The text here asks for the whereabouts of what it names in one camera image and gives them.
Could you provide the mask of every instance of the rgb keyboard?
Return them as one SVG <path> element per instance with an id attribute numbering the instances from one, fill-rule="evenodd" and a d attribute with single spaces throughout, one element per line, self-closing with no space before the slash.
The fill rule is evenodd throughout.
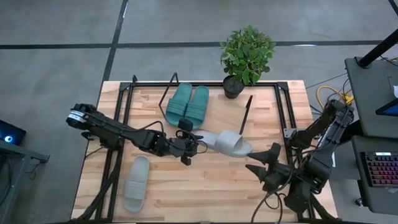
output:
<path id="1" fill-rule="evenodd" d="M 398 153 L 363 152 L 362 160 L 371 187 L 398 187 Z"/>

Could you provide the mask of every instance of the butcher block tabletop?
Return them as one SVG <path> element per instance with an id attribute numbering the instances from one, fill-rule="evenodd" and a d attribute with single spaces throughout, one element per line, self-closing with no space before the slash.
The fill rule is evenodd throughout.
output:
<path id="1" fill-rule="evenodd" d="M 297 127 L 306 128 L 313 122 L 313 119 L 304 82 L 301 80 L 286 82 L 289 85 Z M 101 90 L 98 111 L 110 118 L 114 116 L 119 84 L 120 82 L 104 82 Z M 164 111 L 169 98 L 173 96 L 176 89 L 176 87 L 170 87 L 162 103 Z M 246 87 L 234 100 L 225 97 L 222 87 L 209 87 L 209 89 L 208 109 L 201 129 L 215 133 L 230 129 L 238 133 L 246 111 L 245 106 L 252 95 L 252 103 L 243 131 L 244 139 L 254 146 L 254 152 L 266 151 L 270 149 L 273 142 L 279 143 L 282 146 L 279 161 L 287 163 L 273 87 Z M 158 107 L 164 91 L 164 86 L 134 87 L 128 125 L 133 128 L 141 128 L 159 120 L 165 126 L 167 137 L 175 137 L 177 128 L 164 120 Z M 289 125 L 284 92 L 281 91 L 281 94 L 285 118 Z M 123 120 L 126 98 L 127 96 L 123 98 L 120 121 Z M 150 128 L 160 130 L 158 124 Z M 86 153 L 99 147 L 98 140 L 90 141 Z M 204 147 L 198 146 L 199 152 L 204 150 Z M 85 160 L 72 218 L 81 215 L 98 193 L 106 151 L 106 149 L 99 150 Z M 132 213 L 123 206 L 123 188 L 124 180 L 128 177 L 132 163 L 138 155 L 145 155 L 149 158 L 150 170 L 144 206 L 140 212 Z M 126 141 L 113 221 L 124 223 L 250 222 L 254 209 L 266 193 L 261 190 L 262 184 L 259 183 L 258 178 L 245 168 L 246 164 L 261 166 L 260 162 L 253 159 L 233 158 L 211 149 L 204 154 L 194 156 L 192 164 L 186 166 L 180 162 L 180 158 L 157 157 L 140 151 L 131 142 Z M 287 194 L 288 189 L 289 186 L 282 192 Z M 110 190 L 105 197 L 104 217 L 108 211 L 109 195 Z M 337 217 L 329 183 L 323 188 L 322 193 L 317 195 L 317 199 L 331 215 Z M 268 203 L 270 206 L 276 207 L 276 196 L 271 196 Z M 276 222 L 279 219 L 279 212 L 279 209 L 271 210 L 263 204 L 256 215 L 255 222 Z M 282 221 L 297 221 L 297 215 L 284 206 Z"/>

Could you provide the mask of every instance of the concrete floor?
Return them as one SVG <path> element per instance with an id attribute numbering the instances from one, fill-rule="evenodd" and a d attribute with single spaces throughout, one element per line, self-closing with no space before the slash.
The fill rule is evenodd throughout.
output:
<path id="1" fill-rule="evenodd" d="M 110 44 L 122 0 L 0 0 L 0 45 Z M 276 41 L 382 40 L 397 27 L 388 0 L 130 0 L 119 43 L 217 42 L 251 24 Z M 304 80 L 319 108 L 319 86 L 341 89 L 344 59 L 373 45 L 275 48 L 263 80 Z M 27 131 L 24 145 L 51 155 L 24 181 L 12 215 L 15 223 L 49 223 L 70 217 L 87 142 L 65 123 L 75 103 L 95 104 L 109 49 L 0 50 L 0 119 Z M 384 56 L 398 55 L 398 48 Z M 221 80 L 217 47 L 117 49 L 110 80 Z M 326 101 L 328 90 L 321 92 Z M 355 182 L 331 180 L 339 217 L 397 223 L 397 216 L 357 207 Z"/>

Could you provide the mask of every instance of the black desk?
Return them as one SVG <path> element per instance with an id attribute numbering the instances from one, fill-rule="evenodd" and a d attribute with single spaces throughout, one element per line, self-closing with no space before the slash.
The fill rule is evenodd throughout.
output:
<path id="1" fill-rule="evenodd" d="M 361 180 L 359 191 L 365 206 L 374 213 L 398 215 L 398 189 L 370 187 L 362 164 L 361 152 L 398 152 L 398 140 L 354 136 L 351 139 Z"/>
<path id="2" fill-rule="evenodd" d="M 398 117 L 376 115 L 376 110 L 395 99 L 393 85 L 398 85 L 398 67 L 387 61 L 375 60 L 367 69 L 355 58 L 345 60 L 359 121 L 347 132 L 369 137 L 398 139 Z"/>

